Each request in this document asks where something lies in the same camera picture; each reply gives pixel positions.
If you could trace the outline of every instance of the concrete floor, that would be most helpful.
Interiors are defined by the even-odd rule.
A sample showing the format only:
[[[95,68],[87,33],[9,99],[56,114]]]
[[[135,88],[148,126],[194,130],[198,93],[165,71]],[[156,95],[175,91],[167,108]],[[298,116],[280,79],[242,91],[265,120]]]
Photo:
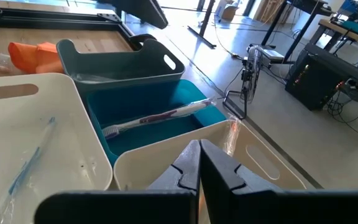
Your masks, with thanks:
[[[82,7],[78,3],[91,4],[87,0],[82,1],[74,3],[77,7]],[[197,28],[198,21],[203,18],[202,13],[172,9],[164,11],[170,22],[170,26],[164,30],[140,24],[132,16],[126,16],[126,24],[135,34],[150,33],[169,48],[186,66],[182,78],[192,81],[207,97],[221,98],[225,89],[240,90],[239,77],[228,85],[242,68],[241,61],[231,58],[219,45],[217,36],[225,48],[245,56],[246,47],[251,43],[261,43],[269,25],[236,16],[233,23],[222,22],[215,31],[211,17],[205,37],[218,47],[210,49],[186,28],[187,25]],[[283,55],[293,41],[290,28],[289,25],[279,27],[274,39],[273,36],[270,38],[271,44],[277,45],[277,51]],[[293,59],[297,58],[303,44],[295,49]],[[354,63],[358,60],[358,45],[345,45],[338,55]],[[283,76],[288,69],[288,65],[272,67],[275,74]],[[233,96],[232,100],[239,108],[244,107],[238,96]],[[217,107],[229,116],[221,102],[222,99],[218,101]],[[344,119],[358,116],[358,104],[349,103],[342,115]],[[260,74],[255,98],[248,105],[248,118],[244,123],[268,146],[277,150],[279,157],[307,187],[358,189],[358,134],[345,124],[333,120],[326,111],[309,111],[284,90],[284,85],[265,72]],[[358,130],[358,120],[352,126]]]

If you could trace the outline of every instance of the basket handle hole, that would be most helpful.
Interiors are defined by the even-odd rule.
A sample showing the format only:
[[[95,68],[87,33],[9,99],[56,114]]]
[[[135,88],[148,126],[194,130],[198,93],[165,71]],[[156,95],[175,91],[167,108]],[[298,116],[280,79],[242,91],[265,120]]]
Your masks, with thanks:
[[[0,99],[30,96],[38,93],[38,87],[33,84],[0,86]]]
[[[259,168],[272,180],[280,178],[280,171],[272,162],[261,152],[258,147],[248,145],[248,156],[259,166]]]
[[[173,62],[173,60],[168,56],[168,55],[164,55],[164,61],[165,63],[167,63],[167,65],[174,70],[177,65],[175,64],[175,62]]]

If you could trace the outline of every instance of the wooden table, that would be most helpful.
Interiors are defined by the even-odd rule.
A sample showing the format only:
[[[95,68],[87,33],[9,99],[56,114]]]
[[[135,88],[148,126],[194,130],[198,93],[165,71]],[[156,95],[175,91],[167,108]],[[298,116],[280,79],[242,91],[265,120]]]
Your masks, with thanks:
[[[0,7],[81,14],[114,13],[111,10],[105,9],[49,6],[7,1],[0,1]],[[76,49],[82,53],[132,51],[131,47],[118,31],[0,28],[0,53],[8,54],[7,46],[10,42],[20,42],[32,45],[41,44],[43,42],[56,44],[62,39],[71,39],[74,42]]]
[[[334,47],[334,45],[336,44],[337,40],[342,35],[345,35],[345,34],[346,34],[346,36],[358,41],[358,33],[355,33],[355,32],[352,32],[352,31],[348,32],[347,29],[344,29],[341,26],[333,24],[333,23],[331,23],[330,21],[328,21],[326,19],[321,19],[318,24],[319,24],[319,28],[316,31],[316,33],[314,34],[314,36],[311,38],[311,40],[310,40],[310,43],[312,43],[312,44],[317,44],[318,40],[326,32],[327,29],[335,31],[332,39],[325,46],[325,48],[324,48],[325,50],[330,51]]]

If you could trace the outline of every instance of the white plastic basket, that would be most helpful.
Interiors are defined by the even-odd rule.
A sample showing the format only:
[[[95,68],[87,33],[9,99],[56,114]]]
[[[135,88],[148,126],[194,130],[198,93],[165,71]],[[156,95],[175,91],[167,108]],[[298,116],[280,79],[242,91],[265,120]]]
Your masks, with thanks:
[[[70,77],[1,77],[0,86],[14,89],[0,88],[0,96],[17,95],[0,98],[0,207],[24,161],[34,154],[48,120],[56,121],[48,146],[16,193],[11,223],[30,223],[38,204],[56,192],[109,187],[111,166]]]
[[[233,122],[222,121],[123,153],[114,165],[114,179],[118,188],[146,189],[193,139],[207,139],[223,149]],[[283,189],[306,189],[303,182],[254,133],[242,123],[239,128],[233,158]],[[209,223],[208,211],[203,200],[200,200],[199,223]]]

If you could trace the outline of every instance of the orange cloth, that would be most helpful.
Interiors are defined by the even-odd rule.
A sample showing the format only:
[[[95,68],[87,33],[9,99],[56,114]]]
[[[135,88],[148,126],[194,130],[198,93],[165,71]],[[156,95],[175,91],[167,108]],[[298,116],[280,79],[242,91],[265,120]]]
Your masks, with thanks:
[[[63,73],[56,45],[48,42],[37,46],[11,42],[8,46],[13,65],[27,73]]]

